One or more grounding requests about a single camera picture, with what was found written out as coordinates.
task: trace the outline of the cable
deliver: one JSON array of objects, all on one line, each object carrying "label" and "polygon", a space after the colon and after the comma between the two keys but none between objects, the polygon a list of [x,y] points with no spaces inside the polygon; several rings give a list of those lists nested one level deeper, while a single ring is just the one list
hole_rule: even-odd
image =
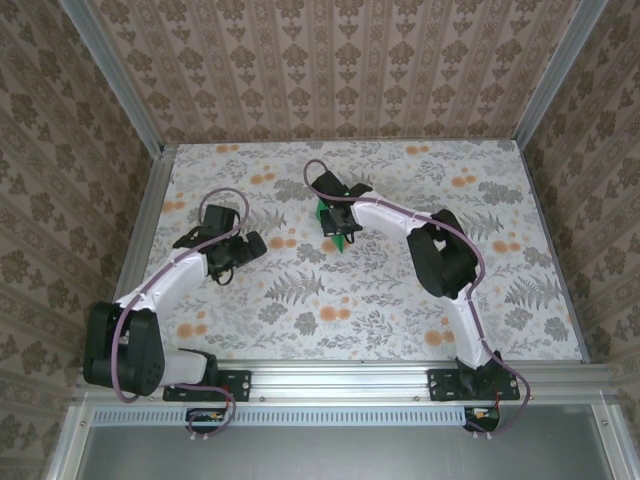
[{"label": "cable", "polygon": [[231,280],[233,280],[233,268],[229,269],[229,278],[227,279],[226,282],[222,283],[220,281],[220,277],[216,278],[216,283],[218,285],[220,285],[221,287],[226,287],[227,285],[229,285],[231,283]]},{"label": "cable", "polygon": [[232,237],[236,232],[240,231],[240,229],[244,226],[245,223],[247,223],[247,220],[249,218],[249,200],[247,200],[247,197],[244,195],[244,193],[232,187],[216,188],[215,190],[211,190],[209,193],[207,193],[203,197],[202,201],[200,202],[200,206],[198,207],[198,221],[202,223],[202,209],[205,205],[205,202],[210,197],[220,192],[233,192],[240,196],[240,198],[244,202],[244,208],[245,208],[244,215],[242,216],[242,219],[240,220],[240,222],[231,230],[229,230],[227,233],[224,233],[215,238],[212,238],[211,240],[207,240],[206,242],[198,245],[197,247],[191,248],[186,252],[181,253],[176,258],[174,258],[173,261],[168,262],[164,267],[158,270],[158,272],[156,272],[156,274],[153,277],[147,280],[147,282],[140,288],[140,291],[131,299],[131,301],[127,304],[124,310],[122,310],[122,313],[118,317],[115,331],[113,333],[113,341],[111,342],[111,383],[113,385],[113,390],[116,392],[116,396],[124,403],[133,403],[139,398],[139,395],[134,395],[133,397],[126,397],[122,392],[122,389],[120,388],[120,379],[118,378],[118,347],[120,345],[120,335],[122,334],[122,328],[124,327],[125,321],[129,316],[129,313],[131,312],[133,307],[135,307],[135,305],[140,300],[142,300],[144,295],[147,294],[147,292],[151,289],[151,287],[153,287],[153,285],[155,285],[158,282],[158,280],[160,280],[175,265],[177,265],[178,263],[180,263],[182,260],[189,257],[190,255],[193,255],[194,253],[198,253],[199,251],[205,248],[208,248],[212,245],[215,245],[216,243],[221,242],[222,240]]},{"label": "cable", "polygon": [[226,397],[227,403],[231,402],[231,413],[229,414],[227,419],[224,422],[222,422],[220,424],[220,426],[218,428],[216,428],[210,434],[208,434],[208,433],[200,434],[200,433],[197,433],[196,431],[193,430],[193,420],[195,418],[197,418],[197,417],[200,417],[202,415],[206,415],[208,413],[208,412],[202,411],[202,410],[199,411],[199,412],[194,412],[189,417],[189,421],[187,423],[187,430],[189,430],[189,433],[191,434],[191,439],[195,439],[198,435],[200,435],[201,437],[205,437],[205,440],[206,440],[208,437],[214,437],[216,435],[220,435],[220,433],[222,433],[229,426],[229,424],[233,421],[234,417],[236,416],[236,408],[237,408],[236,399],[233,397],[233,395],[231,393],[227,392],[223,388],[208,387],[208,386],[201,386],[201,385],[189,385],[187,383],[180,383],[180,384],[176,385],[176,388],[182,388],[184,390],[209,391],[209,392],[221,393],[222,395],[224,395]]},{"label": "cable", "polygon": [[[326,194],[316,190],[311,185],[311,182],[309,182],[309,177],[307,175],[309,167],[311,165],[313,165],[314,163],[322,165],[322,167],[324,168],[325,172],[329,171],[329,168],[327,167],[327,165],[322,160],[318,160],[318,159],[309,160],[304,166],[304,170],[302,172],[302,175],[304,177],[304,183],[318,197],[324,198],[325,200],[331,200],[333,202],[354,203],[355,201],[358,201],[358,202],[376,203],[376,204],[382,205],[382,206],[387,207],[387,208],[389,208],[389,209],[391,209],[391,210],[393,210],[395,212],[398,212],[398,213],[400,213],[402,215],[407,215],[407,216],[411,216],[411,217],[417,218],[418,220],[421,220],[421,221],[426,222],[426,223],[430,223],[432,225],[435,225],[438,228],[442,228],[443,230],[446,230],[447,232],[452,233],[453,235],[458,237],[460,240],[462,240],[471,249],[471,251],[474,253],[476,258],[478,259],[478,266],[480,267],[480,274],[478,275],[476,280],[471,284],[471,287],[469,287],[469,289],[467,290],[466,300],[467,300],[467,303],[469,304],[469,308],[471,310],[471,315],[472,315],[473,321],[474,321],[474,323],[476,325],[476,329],[478,330],[478,334],[480,335],[480,343],[482,344],[483,348],[487,351],[487,353],[489,355],[491,355],[491,358],[498,365],[500,365],[502,368],[504,368],[507,372],[509,372],[512,375],[515,375],[522,382],[522,384],[524,385],[524,387],[526,389],[526,394],[525,394],[524,400],[522,402],[522,405],[520,406],[520,408],[518,409],[518,411],[516,412],[514,417],[506,425],[504,425],[503,427],[500,427],[497,430],[491,432],[491,435],[499,435],[499,434],[504,433],[507,430],[509,430],[518,421],[518,419],[520,418],[520,416],[522,415],[524,410],[527,408],[527,405],[529,404],[529,400],[531,398],[531,385],[529,385],[529,382],[527,381],[526,378],[524,378],[524,376],[522,374],[520,374],[519,372],[517,372],[516,370],[511,368],[509,365],[507,365],[504,361],[502,361],[502,359],[500,359],[500,357],[498,357],[493,352],[493,350],[491,350],[491,347],[489,347],[489,344],[487,343],[487,341],[485,339],[485,333],[484,333],[484,330],[482,329],[482,324],[480,323],[480,317],[478,315],[478,312],[476,310],[475,304],[474,304],[473,299],[472,299],[472,294],[473,294],[474,290],[478,287],[480,282],[482,282],[482,280],[484,279],[485,274],[486,274],[486,264],[485,264],[485,261],[484,261],[484,257],[482,256],[482,252],[480,252],[480,249],[464,233],[462,233],[459,230],[455,229],[451,225],[447,225],[444,222],[440,222],[439,220],[435,220],[435,219],[433,219],[431,217],[428,217],[426,215],[421,215],[419,213],[414,213],[414,212],[412,212],[410,210],[407,210],[406,208],[403,208],[403,207],[400,207],[398,205],[394,205],[393,203],[387,202],[386,200],[384,200],[382,198],[371,198],[371,197],[366,197],[365,196],[365,197],[358,197],[357,200],[355,200],[353,197],[335,197],[333,195],[326,195]],[[475,428],[476,430],[478,430],[479,432],[486,433],[487,437],[489,437],[490,433],[487,432],[482,427],[480,427],[479,425],[476,425],[475,423],[472,423],[472,422],[467,422],[467,423],[470,426],[472,426],[473,428]]]}]

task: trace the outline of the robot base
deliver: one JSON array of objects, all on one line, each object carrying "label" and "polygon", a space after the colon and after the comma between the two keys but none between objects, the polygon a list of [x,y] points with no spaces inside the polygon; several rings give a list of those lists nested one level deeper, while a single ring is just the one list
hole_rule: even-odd
[{"label": "robot base", "polygon": [[458,359],[458,368],[427,371],[429,395],[436,402],[480,400],[519,400],[520,390],[515,375],[495,360],[474,370]]},{"label": "robot base", "polygon": [[[218,387],[226,390],[236,402],[248,402],[251,393],[250,370],[218,370],[215,355],[197,350],[189,350],[207,358],[205,374],[198,386]],[[162,399],[165,402],[225,402],[224,395],[206,390],[186,390],[180,387],[165,387]]]}]

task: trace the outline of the ventilation grille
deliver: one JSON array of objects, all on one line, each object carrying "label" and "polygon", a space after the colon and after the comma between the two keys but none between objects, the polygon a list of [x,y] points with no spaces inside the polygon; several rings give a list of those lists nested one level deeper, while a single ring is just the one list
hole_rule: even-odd
[{"label": "ventilation grille", "polygon": [[[184,426],[185,407],[98,407],[91,426]],[[464,407],[238,407],[234,426],[464,425]]]}]

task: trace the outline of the aluminum frame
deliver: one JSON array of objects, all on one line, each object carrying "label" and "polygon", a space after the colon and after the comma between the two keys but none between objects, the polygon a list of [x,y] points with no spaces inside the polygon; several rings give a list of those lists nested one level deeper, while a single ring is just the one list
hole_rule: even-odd
[{"label": "aluminum frame", "polygon": [[102,31],[100,22],[91,11],[90,2],[61,0],[60,3],[100,67],[149,155],[157,160],[162,154],[162,132],[149,115],[144,97],[136,91],[125,65],[118,59],[108,37]]},{"label": "aluminum frame", "polygon": [[531,140],[606,5],[607,0],[588,0],[578,4],[562,40],[513,132],[513,138],[518,142],[520,149],[524,149]]},{"label": "aluminum frame", "polygon": [[[529,381],[532,405],[593,405],[615,402],[615,391],[604,365],[578,362],[509,363]],[[427,371],[456,368],[454,362],[349,361],[220,361],[221,370],[251,370],[251,397],[243,405],[407,406],[486,405],[492,402],[435,402],[429,397]],[[110,390],[80,382],[72,400],[78,406],[121,405]],[[162,389],[141,397],[131,408],[162,402]],[[507,402],[519,404],[519,401]],[[167,402],[173,406],[213,406],[217,403]]]},{"label": "aluminum frame", "polygon": [[[155,226],[169,184],[177,147],[165,149],[160,161],[154,162],[147,192],[143,199],[134,234],[117,294],[137,285],[144,275],[146,259],[153,242]],[[540,203],[528,175],[532,193],[541,214]],[[550,242],[546,225],[545,234]],[[561,277],[557,257],[552,256]],[[581,343],[585,358],[586,349]],[[575,361],[513,361],[509,362],[521,372],[532,387],[530,405],[591,405],[598,421],[611,471],[616,480],[640,478],[639,462],[620,407],[615,405],[615,391],[604,365],[591,365]],[[442,405],[477,405],[486,402],[433,402],[427,389],[426,372],[433,368],[455,368],[451,361],[432,362],[341,362],[341,361],[220,361],[221,369],[248,369],[252,371],[251,400],[244,408],[292,407],[313,408],[329,406],[349,407],[429,407]],[[127,408],[176,406],[221,406],[216,403],[164,403],[162,391],[143,397]],[[88,385],[79,379],[63,427],[51,469],[50,480],[75,479],[92,427],[91,419],[96,406],[122,405],[109,389]]]}]

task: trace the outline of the metal rail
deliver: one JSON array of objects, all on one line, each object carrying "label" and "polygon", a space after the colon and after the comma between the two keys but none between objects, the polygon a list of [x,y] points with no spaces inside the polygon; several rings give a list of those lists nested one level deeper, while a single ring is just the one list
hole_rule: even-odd
[{"label": "metal rail", "polygon": [[[614,403],[615,392],[603,365],[577,362],[510,364],[530,382],[532,405]],[[271,406],[407,406],[477,405],[483,402],[434,402],[426,372],[455,368],[453,362],[333,362],[333,361],[221,361],[221,370],[251,370],[251,399],[245,404]],[[112,390],[80,382],[75,405],[119,405]],[[158,405],[162,389],[142,397],[135,406]],[[172,402],[166,405],[202,406]]]}]

